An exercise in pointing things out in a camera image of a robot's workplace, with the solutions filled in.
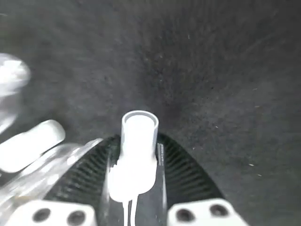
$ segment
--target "screw hole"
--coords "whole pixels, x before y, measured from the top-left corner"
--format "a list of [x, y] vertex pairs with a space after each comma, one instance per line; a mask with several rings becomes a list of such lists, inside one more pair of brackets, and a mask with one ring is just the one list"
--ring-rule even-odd
[[227, 209], [221, 205], [213, 205], [210, 207], [210, 212], [216, 217], [225, 217], [229, 214]]
[[181, 222], [191, 222], [195, 219], [193, 213], [190, 210], [186, 209], [178, 210], [176, 213], [176, 217], [178, 221]]
[[80, 226], [85, 219], [86, 215], [83, 211], [75, 211], [69, 215], [67, 223], [70, 226]]
[[35, 214], [33, 215], [33, 221], [36, 223], [45, 221], [47, 220], [49, 215], [50, 215], [50, 209], [48, 208], [40, 209], [37, 212], [35, 212]]

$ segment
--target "blurry white object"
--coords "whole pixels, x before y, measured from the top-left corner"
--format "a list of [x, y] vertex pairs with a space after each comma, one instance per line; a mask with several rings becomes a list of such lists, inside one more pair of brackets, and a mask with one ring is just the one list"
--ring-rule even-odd
[[224, 199], [180, 203], [167, 214], [167, 226], [248, 226]]
[[97, 226], [89, 205], [35, 200], [20, 206], [5, 226]]
[[0, 144], [0, 169], [18, 172], [64, 139], [65, 130], [57, 121], [42, 122]]
[[0, 226], [5, 225], [16, 208], [35, 199], [43, 199], [63, 174], [102, 139], [59, 145], [25, 168], [0, 190]]
[[121, 152], [109, 172], [108, 188], [110, 197], [122, 202], [124, 226], [128, 223], [129, 201], [132, 201], [130, 224], [135, 226], [138, 196], [155, 184], [158, 126], [158, 118], [150, 112], [131, 111], [122, 117]]
[[0, 53], [0, 133], [6, 130], [19, 114], [21, 88], [29, 80], [29, 68], [22, 60]]

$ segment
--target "transparent plastic piece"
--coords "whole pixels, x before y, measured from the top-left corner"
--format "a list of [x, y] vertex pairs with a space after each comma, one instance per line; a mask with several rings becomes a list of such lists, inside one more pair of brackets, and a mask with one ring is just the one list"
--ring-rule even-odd
[[30, 71], [22, 60], [0, 53], [0, 134], [17, 118], [20, 92], [30, 80]]
[[[166, 225], [166, 186], [165, 186], [165, 173], [164, 173], [164, 148], [163, 145], [157, 145], [158, 167], [156, 174], [156, 181], [151, 190], [138, 196], [136, 210], [131, 210], [130, 202], [128, 206], [128, 222], [130, 226], [143, 225], [143, 226], [165, 226]], [[110, 170], [111, 164], [107, 167], [107, 176]], [[116, 202], [110, 198], [107, 180], [103, 188], [103, 194], [100, 201], [101, 212], [96, 213], [100, 221], [100, 225], [104, 226], [123, 226], [124, 218], [127, 213], [123, 211], [123, 205], [121, 202]]]
[[101, 141], [96, 139], [85, 146], [59, 145], [25, 168], [0, 190], [0, 226], [5, 225], [20, 205], [31, 200], [43, 199], [58, 179]]

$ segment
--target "clear plastic sheet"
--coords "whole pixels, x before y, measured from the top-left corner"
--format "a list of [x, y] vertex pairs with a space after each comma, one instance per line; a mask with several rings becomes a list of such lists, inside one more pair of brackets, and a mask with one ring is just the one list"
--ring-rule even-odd
[[20, 205], [35, 199], [43, 199], [58, 179], [93, 146], [97, 139], [85, 146], [78, 144], [59, 145], [33, 164], [0, 190], [0, 226]]

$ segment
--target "white cylindrical object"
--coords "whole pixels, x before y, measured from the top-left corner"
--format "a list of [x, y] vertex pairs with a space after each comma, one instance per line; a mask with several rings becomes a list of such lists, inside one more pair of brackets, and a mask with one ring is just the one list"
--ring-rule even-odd
[[64, 139], [65, 130], [57, 121], [42, 122], [0, 144], [0, 169], [16, 173]]
[[142, 160], [155, 156], [158, 118], [147, 111], [131, 111], [122, 117], [121, 158]]

